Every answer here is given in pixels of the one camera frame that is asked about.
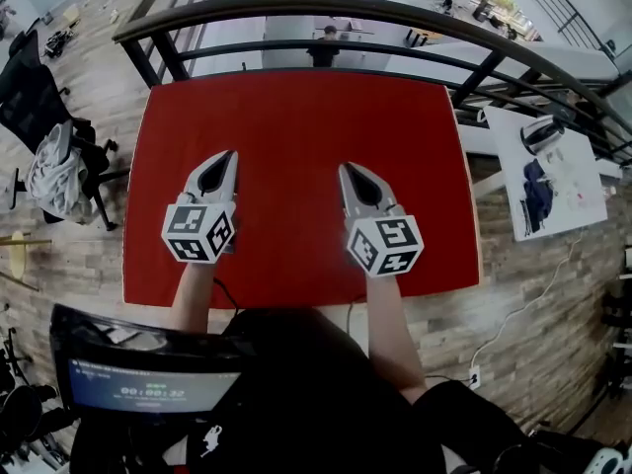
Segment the red tablecloth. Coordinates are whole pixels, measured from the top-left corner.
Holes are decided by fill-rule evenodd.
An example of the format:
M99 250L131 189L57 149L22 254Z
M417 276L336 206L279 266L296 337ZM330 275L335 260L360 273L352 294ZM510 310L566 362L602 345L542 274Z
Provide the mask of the red tablecloth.
M239 158L236 242L216 269L217 308L321 306L364 293L345 249L340 164L386 180L416 217L424 250L406 296L482 278L471 179L446 90L378 74L250 71L152 89L130 173L123 299L167 307L183 266L161 238L167 206L191 170L233 149Z

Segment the person's left forearm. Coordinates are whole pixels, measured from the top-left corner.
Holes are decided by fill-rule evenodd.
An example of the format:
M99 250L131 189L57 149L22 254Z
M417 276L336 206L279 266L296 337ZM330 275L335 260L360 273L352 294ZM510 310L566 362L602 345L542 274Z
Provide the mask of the person's left forearm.
M207 332L214 274L215 265L186 265L169 311L170 329L193 334Z

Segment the person's black shirt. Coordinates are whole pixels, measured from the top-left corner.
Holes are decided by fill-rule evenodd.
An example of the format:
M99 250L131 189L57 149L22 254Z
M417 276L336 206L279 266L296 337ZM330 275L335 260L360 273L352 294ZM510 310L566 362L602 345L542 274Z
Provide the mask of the person's black shirt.
M249 310L230 338L255 359L205 415L81 421L71 474L537 474L498 406L458 381L413 399L321 313Z

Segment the navy blue cloth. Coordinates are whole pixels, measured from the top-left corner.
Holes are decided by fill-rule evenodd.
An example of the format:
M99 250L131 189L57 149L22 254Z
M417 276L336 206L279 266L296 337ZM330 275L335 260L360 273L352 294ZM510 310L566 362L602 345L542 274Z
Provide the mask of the navy blue cloth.
M525 198L521 206L525 214L526 232L534 234L544 226L544 221L551 213L554 191L537 159L524 166L523 175Z

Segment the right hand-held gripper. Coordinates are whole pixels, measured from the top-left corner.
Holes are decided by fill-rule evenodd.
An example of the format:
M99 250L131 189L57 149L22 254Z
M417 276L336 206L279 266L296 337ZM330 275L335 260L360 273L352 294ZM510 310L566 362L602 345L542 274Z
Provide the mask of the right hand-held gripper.
M347 252L369 278L408 273L424 250L416 218L390 185L354 162L339 167L347 218Z

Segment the black and silver helmet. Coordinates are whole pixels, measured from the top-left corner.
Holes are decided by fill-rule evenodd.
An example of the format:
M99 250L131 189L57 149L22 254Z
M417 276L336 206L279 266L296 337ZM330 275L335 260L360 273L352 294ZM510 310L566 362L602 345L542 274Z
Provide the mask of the black and silver helmet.
M519 131L523 147L536 156L548 146L555 144L565 133L564 123L556 116L537 118L523 126Z

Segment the clear plastic bag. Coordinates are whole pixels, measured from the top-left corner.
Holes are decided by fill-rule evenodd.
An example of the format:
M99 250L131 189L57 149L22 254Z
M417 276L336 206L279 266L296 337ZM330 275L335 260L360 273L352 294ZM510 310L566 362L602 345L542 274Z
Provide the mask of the clear plastic bag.
M558 176L557 191L572 211L588 211L604 205L600 176L589 167L566 165Z

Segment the crumpled grey cloth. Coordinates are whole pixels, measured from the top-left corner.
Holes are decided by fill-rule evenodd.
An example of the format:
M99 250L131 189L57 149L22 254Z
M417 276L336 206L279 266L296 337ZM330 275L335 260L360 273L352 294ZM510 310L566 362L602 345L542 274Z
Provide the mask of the crumpled grey cloth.
M83 225L94 219L94 211L82 190L88 169L72 136L70 119L53 127L39 144L25 184L44 212Z

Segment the person's right forearm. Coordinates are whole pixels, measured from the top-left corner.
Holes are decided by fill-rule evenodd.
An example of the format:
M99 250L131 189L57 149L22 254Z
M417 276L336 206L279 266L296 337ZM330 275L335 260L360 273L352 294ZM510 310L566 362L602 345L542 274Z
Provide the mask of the person's right forearm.
M427 390L395 276L366 279L368 356L381 378L414 404Z

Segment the black mesh office chair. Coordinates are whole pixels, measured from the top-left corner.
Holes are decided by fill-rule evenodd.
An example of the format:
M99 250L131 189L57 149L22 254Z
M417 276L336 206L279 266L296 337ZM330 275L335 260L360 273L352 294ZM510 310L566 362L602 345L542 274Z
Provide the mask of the black mesh office chair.
M99 187L126 177L127 169L109 172L108 153L118 144L109 139L96 143L96 130L84 118L73 116L62 95L68 90L57 87L49 67L40 61L39 34L36 30L19 34L9 48L9 60L0 72L0 125L4 126L36 154L45 138L57 127L61 130L61 153L75 154L87 166L80 179L79 192L96 202L107 230L117 225L108 218Z

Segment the white table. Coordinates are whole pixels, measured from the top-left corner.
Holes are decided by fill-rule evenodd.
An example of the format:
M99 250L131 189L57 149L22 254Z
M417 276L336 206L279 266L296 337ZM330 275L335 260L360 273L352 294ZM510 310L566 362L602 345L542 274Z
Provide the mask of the white table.
M520 129L536 118L495 107L486 107L484 115L489 126L486 138L494 147L494 152L500 161L501 171L476 182L473 185L474 196L475 198L482 198L498 190L504 190L507 193L513 235L516 241L527 241L562 233L607 219L606 192L603 187L603 207L588 211L570 210L559 197L557 191L558 176L563 168L570 164L596 170L600 176L600 181L603 176L616 179L621 177L621 170L616 164L595 157L592 144L587 136L566 128L564 135L555 144L548 146L558 146L564 154L566 163L562 166L551 167L542 160L543 151L533 156L526 151L520 141ZM523 168L534 159L538 160L546 178L550 181L554 197L551 213L544 221L544 226L538 232L528 234L525 214L521 206L521 201L525 198Z

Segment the black tangled equipment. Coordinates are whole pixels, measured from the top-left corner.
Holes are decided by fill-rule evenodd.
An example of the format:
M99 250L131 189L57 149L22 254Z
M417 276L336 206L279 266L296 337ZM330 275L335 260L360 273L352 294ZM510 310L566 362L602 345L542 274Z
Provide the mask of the black tangled equipment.
M70 29L55 32L46 40L43 47L43 54L49 58L59 57L74 37L75 33Z

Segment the yellow round side table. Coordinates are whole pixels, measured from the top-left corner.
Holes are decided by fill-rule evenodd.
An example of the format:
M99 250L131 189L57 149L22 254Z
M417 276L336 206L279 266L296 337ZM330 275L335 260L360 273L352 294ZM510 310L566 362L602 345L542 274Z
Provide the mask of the yellow round side table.
M0 248L7 248L9 251L9 272L0 271L0 277L29 291L39 292L37 286L23 280L27 266L27 248L51 243L51 239L34 239L30 232L20 230L14 231L12 235L0 235Z

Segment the white round-lens device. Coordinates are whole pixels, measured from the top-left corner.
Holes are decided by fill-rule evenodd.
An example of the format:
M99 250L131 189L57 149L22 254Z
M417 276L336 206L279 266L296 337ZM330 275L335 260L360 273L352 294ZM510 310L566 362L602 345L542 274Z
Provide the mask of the white round-lens device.
M632 474L632 446L623 452L610 447L600 449L584 474Z

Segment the black tablet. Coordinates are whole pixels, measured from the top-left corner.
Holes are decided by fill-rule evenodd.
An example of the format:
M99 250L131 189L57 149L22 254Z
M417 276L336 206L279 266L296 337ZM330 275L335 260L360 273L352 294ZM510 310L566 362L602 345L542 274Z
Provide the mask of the black tablet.
M210 412L254 357L238 336L190 334L54 305L49 340L64 406L132 415Z

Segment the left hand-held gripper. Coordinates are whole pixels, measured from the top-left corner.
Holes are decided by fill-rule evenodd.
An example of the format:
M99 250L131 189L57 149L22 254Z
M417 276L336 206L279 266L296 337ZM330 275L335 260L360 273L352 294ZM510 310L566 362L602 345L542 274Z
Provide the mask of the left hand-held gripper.
M233 251L233 201L238 184L238 153L224 150L189 175L185 193L167 206L161 237L180 263L216 264Z

